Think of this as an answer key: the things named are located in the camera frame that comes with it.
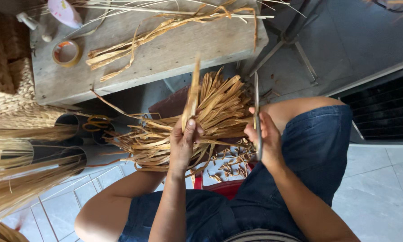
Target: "metal stand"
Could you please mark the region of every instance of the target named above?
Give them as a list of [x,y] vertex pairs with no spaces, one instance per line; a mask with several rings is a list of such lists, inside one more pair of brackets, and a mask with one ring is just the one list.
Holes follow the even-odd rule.
[[[299,12],[301,12],[305,16],[310,16],[312,13],[315,11],[315,9],[318,7],[318,5],[321,3],[321,0],[305,0],[302,3],[302,6],[299,9]],[[309,18],[305,18],[304,16],[300,14],[296,14],[293,20],[291,21],[290,25],[288,28],[280,34],[281,40],[275,47],[267,54],[266,57],[264,57],[258,64],[257,66],[252,69],[252,71],[249,73],[249,77],[254,75],[254,73],[262,66],[266,61],[273,56],[274,53],[276,53],[284,44],[295,44],[297,50],[299,51],[303,61],[306,64],[306,67],[308,68],[313,81],[311,81],[311,85],[317,85],[318,83],[316,82],[318,76],[315,73],[315,70],[313,69],[309,59],[307,58],[305,52],[303,51],[302,46],[300,45],[299,41],[297,41],[297,36],[300,30],[307,24]],[[275,33],[280,32],[278,29],[275,28],[274,30]]]

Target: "person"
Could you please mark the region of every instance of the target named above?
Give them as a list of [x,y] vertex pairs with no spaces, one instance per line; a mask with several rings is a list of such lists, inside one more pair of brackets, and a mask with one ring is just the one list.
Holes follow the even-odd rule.
[[[180,121],[171,133],[167,173],[136,171],[92,197],[75,220],[85,242],[359,241],[331,209],[347,164],[352,113],[327,97],[260,109],[263,157],[232,200],[185,190],[200,127]],[[257,142],[248,124],[245,133]],[[153,192],[166,177],[163,191]]]

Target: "hand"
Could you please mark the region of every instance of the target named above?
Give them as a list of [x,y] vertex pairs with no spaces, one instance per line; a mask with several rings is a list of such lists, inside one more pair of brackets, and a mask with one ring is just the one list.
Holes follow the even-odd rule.
[[188,162],[193,156],[193,144],[199,142],[203,129],[196,124],[194,118],[190,118],[182,134],[181,118],[170,133],[170,164],[169,171],[185,174]]
[[[253,107],[249,108],[251,113],[254,113]],[[275,169],[278,165],[284,165],[284,158],[281,152],[281,133],[272,121],[270,115],[266,112],[259,112],[261,123],[261,136],[263,138],[263,157],[261,162],[269,169]],[[254,124],[249,123],[244,130],[256,146],[258,143],[257,131],[254,129]]]

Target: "dark blue shorts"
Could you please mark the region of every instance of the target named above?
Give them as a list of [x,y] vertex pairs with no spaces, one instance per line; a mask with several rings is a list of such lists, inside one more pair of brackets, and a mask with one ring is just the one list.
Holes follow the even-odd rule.
[[[287,166],[329,206],[347,165],[352,113],[327,106],[293,118],[282,135]],[[119,242],[148,241],[162,192],[131,201]],[[307,241],[285,205],[275,181],[259,162],[231,201],[205,190],[186,191],[187,241],[222,241],[249,229],[268,229]]]

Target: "scissors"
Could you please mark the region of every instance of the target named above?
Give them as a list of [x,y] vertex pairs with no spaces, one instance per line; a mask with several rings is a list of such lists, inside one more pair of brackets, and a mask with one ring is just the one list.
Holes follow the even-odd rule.
[[255,97],[254,97],[254,106],[255,106],[255,111],[254,111],[254,129],[257,131],[257,136],[258,136],[258,145],[255,146],[255,149],[257,150],[257,160],[260,162],[261,158],[263,157],[263,137],[261,137],[261,122],[260,122],[260,116],[258,115],[259,112],[259,93],[258,93],[258,73],[255,72],[255,78],[254,78],[254,89],[255,89]]
[[[88,132],[95,132],[107,128],[108,124],[110,124],[110,119],[106,115],[92,115],[88,118],[88,122],[82,125],[82,128]],[[86,127],[87,125],[95,126],[97,129],[89,129]]]

